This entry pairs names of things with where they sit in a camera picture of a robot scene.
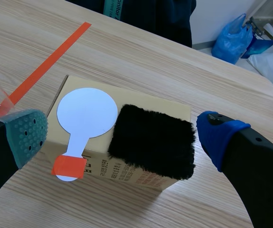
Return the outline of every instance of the dark clothing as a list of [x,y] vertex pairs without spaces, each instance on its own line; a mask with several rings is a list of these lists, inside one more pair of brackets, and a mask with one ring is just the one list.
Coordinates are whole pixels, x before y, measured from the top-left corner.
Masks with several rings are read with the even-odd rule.
[[[67,1],[104,11],[104,0]],[[195,7],[196,0],[122,0],[120,21],[191,47],[189,19]]]

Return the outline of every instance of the floor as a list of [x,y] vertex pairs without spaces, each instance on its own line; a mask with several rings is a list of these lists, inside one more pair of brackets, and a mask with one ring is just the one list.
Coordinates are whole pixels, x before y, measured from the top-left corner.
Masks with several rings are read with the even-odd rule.
[[[202,49],[202,50],[199,50],[200,52],[203,52],[207,55],[210,55],[211,56],[211,48],[206,48],[206,49]],[[256,69],[254,69],[248,62],[247,62],[247,59],[245,58],[240,58],[238,60],[238,62],[235,64],[236,66],[239,66],[241,68],[244,68],[246,70],[249,70],[249,71],[252,71],[256,74],[260,74]]]

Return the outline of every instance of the white wall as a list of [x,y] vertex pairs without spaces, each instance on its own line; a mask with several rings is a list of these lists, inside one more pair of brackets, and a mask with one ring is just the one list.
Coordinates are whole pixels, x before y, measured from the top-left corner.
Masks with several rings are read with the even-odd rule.
[[197,0],[190,18],[192,43],[217,39],[222,28],[242,13],[251,12],[263,0]]

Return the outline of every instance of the cardboard box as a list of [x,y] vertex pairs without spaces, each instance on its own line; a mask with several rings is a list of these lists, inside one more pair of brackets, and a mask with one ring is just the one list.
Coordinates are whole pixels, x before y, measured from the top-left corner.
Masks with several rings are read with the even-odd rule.
[[[109,94],[116,102],[118,113],[124,104],[132,104],[190,121],[191,109],[187,105],[75,76],[66,76],[47,116],[48,134],[42,151],[52,163],[54,163],[57,156],[66,152],[69,140],[69,133],[60,126],[57,120],[56,110],[58,104],[69,92],[85,87],[97,88]],[[83,153],[83,157],[88,159],[84,178],[87,175],[94,175],[159,190],[164,190],[177,182],[177,180],[169,177],[162,177],[155,173],[143,171],[141,168],[131,167],[121,160],[109,159],[107,150],[112,135],[113,128],[101,136],[89,139]]]

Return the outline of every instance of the blue plastic bag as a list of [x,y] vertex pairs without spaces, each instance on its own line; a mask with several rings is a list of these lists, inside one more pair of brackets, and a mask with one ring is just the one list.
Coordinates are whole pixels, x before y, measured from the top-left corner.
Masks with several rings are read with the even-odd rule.
[[223,28],[211,50],[212,56],[236,64],[253,38],[252,26],[242,27],[245,18],[244,13]]

